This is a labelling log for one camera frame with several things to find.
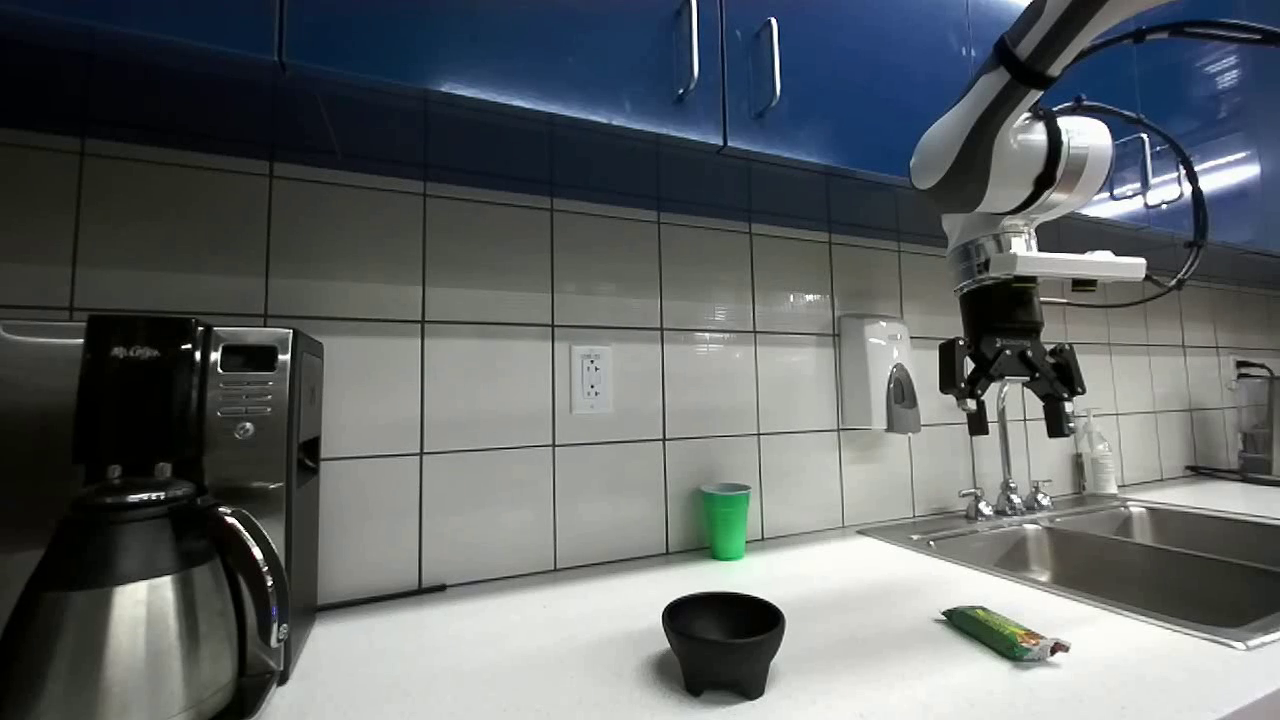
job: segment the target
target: sink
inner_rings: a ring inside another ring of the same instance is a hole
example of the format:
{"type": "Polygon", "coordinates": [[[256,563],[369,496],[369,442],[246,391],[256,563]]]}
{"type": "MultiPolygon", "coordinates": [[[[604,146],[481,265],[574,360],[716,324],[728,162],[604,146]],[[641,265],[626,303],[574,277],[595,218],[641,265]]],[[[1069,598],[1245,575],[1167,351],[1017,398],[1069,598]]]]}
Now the sink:
{"type": "Polygon", "coordinates": [[[1280,526],[1273,524],[1107,502],[886,538],[1217,645],[1280,639],[1280,526]]]}

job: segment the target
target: wall-mounted dispenser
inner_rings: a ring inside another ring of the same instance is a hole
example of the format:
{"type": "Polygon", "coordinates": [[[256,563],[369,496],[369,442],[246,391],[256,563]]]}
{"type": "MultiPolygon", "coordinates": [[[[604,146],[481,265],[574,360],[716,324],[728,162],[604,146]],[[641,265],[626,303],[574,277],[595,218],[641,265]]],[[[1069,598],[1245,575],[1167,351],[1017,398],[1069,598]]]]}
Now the wall-mounted dispenser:
{"type": "Polygon", "coordinates": [[[919,430],[914,335],[905,324],[841,314],[841,427],[919,430]]]}

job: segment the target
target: white tile wall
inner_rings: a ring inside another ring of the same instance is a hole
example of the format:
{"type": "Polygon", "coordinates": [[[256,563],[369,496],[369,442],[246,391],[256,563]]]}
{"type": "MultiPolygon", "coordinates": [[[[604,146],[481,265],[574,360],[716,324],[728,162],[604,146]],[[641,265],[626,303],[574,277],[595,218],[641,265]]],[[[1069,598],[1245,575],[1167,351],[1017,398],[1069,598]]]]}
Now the white tile wall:
{"type": "Polygon", "coordinates": [[[425,461],[425,582],[551,568],[551,448],[425,461]]]}
{"type": "MultiPolygon", "coordinates": [[[[0,313],[326,338],[326,598],[700,548],[713,481],[755,486],[752,536],[956,511],[971,473],[998,481],[992,440],[935,391],[935,338],[962,332],[941,250],[22,132],[0,166],[0,313]],[[919,436],[837,430],[837,313],[910,314],[919,436]],[[612,349],[612,410],[574,410],[574,342],[612,349]]],[[[1273,308],[1205,283],[1048,308],[1126,481],[1237,461],[1231,360],[1280,360],[1273,308]]],[[[1017,481],[1071,493],[1071,440],[1044,440],[1038,398],[1011,415],[1017,481]]]]}
{"type": "Polygon", "coordinates": [[[551,214],[429,201],[429,320],[551,320],[551,214]]]}
{"type": "Polygon", "coordinates": [[[79,157],[0,146],[0,303],[70,303],[79,157]]]}
{"type": "Polygon", "coordinates": [[[827,243],[755,235],[755,326],[831,332],[827,243]]]}
{"type": "Polygon", "coordinates": [[[557,214],[557,324],[659,326],[657,218],[557,214]]]}
{"type": "Polygon", "coordinates": [[[669,442],[669,548],[705,548],[700,496],[705,483],[752,486],[752,538],[759,536],[759,461],[755,436],[673,440],[669,442]]]}
{"type": "Polygon", "coordinates": [[[268,177],[83,157],[79,308],[263,313],[268,177]]]}
{"type": "Polygon", "coordinates": [[[752,326],[752,240],[737,230],[659,224],[665,324],[752,326]]]}
{"type": "Polygon", "coordinates": [[[765,536],[841,526],[837,430],[759,436],[765,536]]]}
{"type": "Polygon", "coordinates": [[[422,461],[327,461],[322,481],[322,604],[417,593],[422,461]]]}
{"type": "Polygon", "coordinates": [[[837,427],[831,335],[759,335],[759,430],[837,427]]]}
{"type": "Polygon", "coordinates": [[[425,195],[352,184],[277,181],[277,314],[422,320],[425,195]]]}
{"type": "Polygon", "coordinates": [[[665,544],[659,442],[557,448],[557,568],[659,556],[665,544]]]}

